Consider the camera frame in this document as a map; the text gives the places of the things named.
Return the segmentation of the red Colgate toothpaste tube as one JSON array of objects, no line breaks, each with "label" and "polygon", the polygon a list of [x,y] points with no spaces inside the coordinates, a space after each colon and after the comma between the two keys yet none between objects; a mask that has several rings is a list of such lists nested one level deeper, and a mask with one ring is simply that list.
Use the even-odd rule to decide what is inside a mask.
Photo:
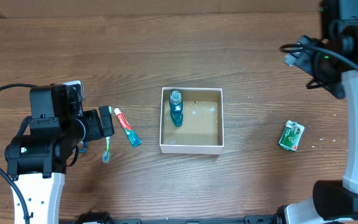
[{"label": "red Colgate toothpaste tube", "polygon": [[121,127],[123,128],[125,134],[127,135],[127,138],[130,141],[132,147],[136,148],[137,146],[141,145],[142,141],[139,139],[139,137],[136,135],[135,131],[129,125],[126,117],[121,112],[121,110],[119,108],[115,108],[114,113],[115,113],[116,118],[119,121]]}]

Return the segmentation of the blue mouthwash bottle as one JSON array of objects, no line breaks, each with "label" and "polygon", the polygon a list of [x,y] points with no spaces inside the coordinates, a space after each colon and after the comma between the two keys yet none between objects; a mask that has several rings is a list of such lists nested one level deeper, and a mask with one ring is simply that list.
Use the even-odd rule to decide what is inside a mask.
[{"label": "blue mouthwash bottle", "polygon": [[169,95],[170,116],[175,127],[181,127],[183,124],[183,102],[181,93],[173,90]]}]

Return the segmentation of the green Dettol soap packet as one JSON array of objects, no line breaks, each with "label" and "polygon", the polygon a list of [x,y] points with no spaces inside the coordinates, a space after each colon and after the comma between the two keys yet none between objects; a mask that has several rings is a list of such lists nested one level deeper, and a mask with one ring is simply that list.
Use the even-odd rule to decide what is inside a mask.
[{"label": "green Dettol soap packet", "polygon": [[281,146],[284,150],[296,151],[298,149],[298,145],[304,130],[304,126],[294,121],[288,120],[285,123],[285,127],[278,145]]}]

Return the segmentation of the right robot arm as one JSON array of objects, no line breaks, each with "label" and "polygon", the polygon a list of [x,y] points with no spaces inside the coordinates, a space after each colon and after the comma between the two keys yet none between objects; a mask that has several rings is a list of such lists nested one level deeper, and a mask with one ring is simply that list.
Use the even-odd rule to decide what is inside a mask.
[{"label": "right robot arm", "polygon": [[343,223],[358,220],[358,1],[323,0],[321,38],[301,37],[280,47],[289,66],[311,75],[307,88],[323,88],[348,106],[348,157],[340,180],[319,180],[312,196],[284,205],[272,223]]}]

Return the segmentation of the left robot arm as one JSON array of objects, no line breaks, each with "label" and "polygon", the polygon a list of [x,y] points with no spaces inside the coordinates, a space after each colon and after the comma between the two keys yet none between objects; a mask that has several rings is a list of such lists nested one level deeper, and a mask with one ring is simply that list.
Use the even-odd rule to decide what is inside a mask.
[{"label": "left robot arm", "polygon": [[79,81],[30,90],[31,115],[5,150],[14,194],[15,223],[58,223],[60,199],[70,156],[78,145],[114,134],[109,106],[85,111]]}]

